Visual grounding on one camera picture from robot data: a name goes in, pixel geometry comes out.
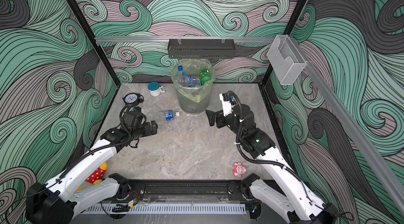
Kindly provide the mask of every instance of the wavy patterned wallpaper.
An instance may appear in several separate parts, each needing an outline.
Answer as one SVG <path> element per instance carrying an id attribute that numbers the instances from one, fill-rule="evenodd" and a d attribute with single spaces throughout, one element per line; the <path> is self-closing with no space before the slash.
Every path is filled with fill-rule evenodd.
<path id="1" fill-rule="evenodd" d="M 292 33 L 404 182 L 404 0 L 309 0 Z M 305 72 L 267 87 L 302 178 L 349 223 L 404 223 L 400 211 Z"/>
<path id="2" fill-rule="evenodd" d="M 0 0 L 0 220 L 90 146 L 116 86 L 65 0 Z"/>
<path id="3" fill-rule="evenodd" d="M 297 0 L 76 0 L 95 35 L 261 36 L 282 34 Z M 171 82 L 167 43 L 104 43 L 122 82 Z M 266 44 L 238 44 L 213 61 L 217 82 L 260 82 Z"/>

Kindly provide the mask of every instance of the trash can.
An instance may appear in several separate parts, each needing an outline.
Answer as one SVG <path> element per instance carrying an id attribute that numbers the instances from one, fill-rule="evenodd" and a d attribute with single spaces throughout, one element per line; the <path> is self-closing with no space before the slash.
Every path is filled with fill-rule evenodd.
<path id="1" fill-rule="evenodd" d="M 184 87 L 178 82 L 178 77 L 182 76 L 178 71 L 178 66 L 182 65 L 183 72 L 188 76 L 200 76 L 201 70 L 208 70 L 210 80 L 203 85 L 195 87 Z M 216 79 L 215 70 L 207 59 L 183 59 L 171 70 L 171 80 L 177 92 L 178 103 L 182 110 L 190 114 L 199 114 L 205 111 L 209 105 L 210 91 Z"/>

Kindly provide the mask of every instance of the pink plush toy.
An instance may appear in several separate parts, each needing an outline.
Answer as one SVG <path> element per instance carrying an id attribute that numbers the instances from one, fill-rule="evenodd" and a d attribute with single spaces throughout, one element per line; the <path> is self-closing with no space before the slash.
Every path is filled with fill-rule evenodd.
<path id="1" fill-rule="evenodd" d="M 234 175 L 238 176 L 239 178 L 241 178 L 241 174 L 247 173 L 247 168 L 242 166 L 241 162 L 234 163 L 233 167 L 234 167 L 234 171 L 233 171 Z"/>

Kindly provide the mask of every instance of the black clock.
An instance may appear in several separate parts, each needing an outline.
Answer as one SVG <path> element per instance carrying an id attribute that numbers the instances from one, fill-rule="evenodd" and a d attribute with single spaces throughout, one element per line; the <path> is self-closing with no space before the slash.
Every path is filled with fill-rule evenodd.
<path id="1" fill-rule="evenodd" d="M 122 99 L 124 100 L 125 105 L 130 105 L 131 107 L 137 106 L 139 105 L 139 103 L 142 103 L 144 101 L 143 95 L 137 93 L 127 94 Z"/>

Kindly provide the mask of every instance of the cup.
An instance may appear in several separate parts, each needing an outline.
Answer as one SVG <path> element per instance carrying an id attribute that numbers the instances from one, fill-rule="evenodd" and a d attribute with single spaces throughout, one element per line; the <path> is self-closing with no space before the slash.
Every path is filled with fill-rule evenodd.
<path id="1" fill-rule="evenodd" d="M 157 82 L 151 82 L 148 85 L 148 89 L 149 89 L 150 95 L 153 97 L 157 97 L 162 92 L 165 92 L 164 88 Z"/>

